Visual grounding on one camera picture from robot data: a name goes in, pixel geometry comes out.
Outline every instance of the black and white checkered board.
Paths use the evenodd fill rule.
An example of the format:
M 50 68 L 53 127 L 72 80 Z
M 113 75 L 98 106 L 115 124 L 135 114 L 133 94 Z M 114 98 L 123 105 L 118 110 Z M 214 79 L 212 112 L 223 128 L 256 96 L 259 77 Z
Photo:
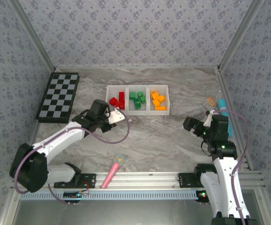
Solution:
M 78 74 L 51 73 L 36 119 L 40 123 L 69 123 Z

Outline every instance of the white box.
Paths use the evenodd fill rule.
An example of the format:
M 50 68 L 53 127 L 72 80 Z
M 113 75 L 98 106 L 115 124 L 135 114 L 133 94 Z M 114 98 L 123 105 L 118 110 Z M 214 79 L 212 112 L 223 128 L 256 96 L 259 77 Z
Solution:
M 151 85 L 148 85 L 148 90 L 149 90 L 149 98 L 150 98 L 150 92 L 154 91 L 154 90 L 158 92 L 158 95 L 163 95 L 166 98 L 165 101 L 162 104 L 160 104 L 160 106 L 165 106 L 166 110 L 155 110 L 154 104 L 152 103 L 152 99 L 149 99 L 150 100 L 150 108 L 148 109 L 148 115 L 168 116 L 170 113 L 170 100 L 169 100 L 168 85 L 151 84 Z
M 165 102 L 161 106 L 166 106 L 166 110 L 155 110 L 152 100 L 150 98 L 150 92 L 156 90 L 159 95 L 165 96 Z M 119 100 L 119 92 L 125 92 L 125 110 L 126 115 L 134 116 L 145 116 L 145 115 L 169 115 L 170 113 L 170 100 L 169 100 L 169 91 L 168 85 L 146 85 L 146 84 L 136 84 L 136 85 L 108 85 L 106 89 L 106 98 L 105 101 L 109 103 L 109 100 L 113 97 Z M 140 109 L 135 109 L 135 103 L 133 100 L 129 99 L 129 93 L 134 91 L 136 96 L 139 91 L 143 92 L 143 95 L 146 96 L 146 102 L 141 103 Z

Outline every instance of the marble surface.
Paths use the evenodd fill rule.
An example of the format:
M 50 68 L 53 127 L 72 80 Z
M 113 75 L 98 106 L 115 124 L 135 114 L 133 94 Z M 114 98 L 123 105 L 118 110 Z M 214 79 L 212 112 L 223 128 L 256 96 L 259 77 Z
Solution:
M 125 156 L 122 172 L 192 171 L 197 163 L 211 161 L 200 149 L 201 139 L 183 129 L 186 117 L 206 119 L 211 109 L 206 98 L 220 97 L 214 70 L 171 69 L 80 69 L 71 118 L 89 109 L 95 99 L 105 100 L 106 87 L 112 84 L 167 84 L 171 102 L 169 116 L 129 116 L 130 134 L 120 144 L 104 144 L 88 136 L 61 152 L 51 164 L 70 162 L 83 172 L 107 172 L 117 154 Z M 48 138 L 65 124 L 40 124 L 37 142 Z M 107 133 L 96 132 L 109 141 L 121 139 L 126 122 Z

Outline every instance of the microphone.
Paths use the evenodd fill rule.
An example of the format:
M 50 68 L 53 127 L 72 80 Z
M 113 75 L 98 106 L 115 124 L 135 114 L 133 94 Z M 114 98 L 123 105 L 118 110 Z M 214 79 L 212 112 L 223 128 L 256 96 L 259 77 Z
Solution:
M 103 181 L 103 184 L 101 186 L 103 189 L 107 188 L 108 184 L 111 182 L 113 176 L 118 171 L 119 167 L 121 165 L 123 165 L 124 160 L 125 160 L 125 158 L 122 155 L 117 155 L 115 157 L 115 159 L 113 160 L 113 165 L 112 165 L 110 171 L 108 172 L 108 175 L 106 176 L 106 178 Z

